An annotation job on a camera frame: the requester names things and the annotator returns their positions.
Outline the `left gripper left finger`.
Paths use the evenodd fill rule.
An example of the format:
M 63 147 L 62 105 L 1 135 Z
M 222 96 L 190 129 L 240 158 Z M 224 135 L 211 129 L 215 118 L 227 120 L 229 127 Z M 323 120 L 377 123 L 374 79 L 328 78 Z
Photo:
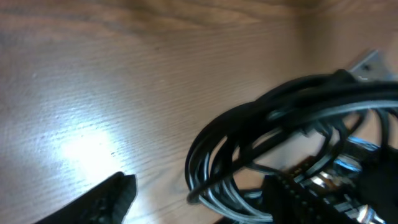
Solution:
M 35 224 L 122 224 L 136 196 L 136 176 L 117 172 Z

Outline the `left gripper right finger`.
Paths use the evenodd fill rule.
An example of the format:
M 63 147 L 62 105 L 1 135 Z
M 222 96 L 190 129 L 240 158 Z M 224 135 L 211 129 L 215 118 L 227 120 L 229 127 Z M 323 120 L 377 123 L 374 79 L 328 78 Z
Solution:
M 357 223 L 286 175 L 267 175 L 259 188 L 246 190 L 224 181 L 214 201 L 220 223 Z

